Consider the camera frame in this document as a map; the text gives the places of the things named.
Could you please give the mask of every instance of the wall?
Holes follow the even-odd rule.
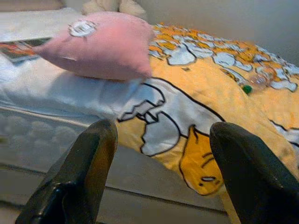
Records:
[[[83,1],[65,0],[81,8]],[[219,37],[250,40],[299,65],[299,0],[136,0],[150,23],[205,30]]]

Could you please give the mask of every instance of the pillow patch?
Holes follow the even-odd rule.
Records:
[[[100,12],[69,25],[48,43],[34,48],[42,58],[77,75],[130,80],[151,77],[152,26],[137,17]]]

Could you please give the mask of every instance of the beige plush toy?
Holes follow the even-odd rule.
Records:
[[[119,11],[147,21],[146,11],[134,0],[91,0],[83,5],[82,14],[104,11]]]

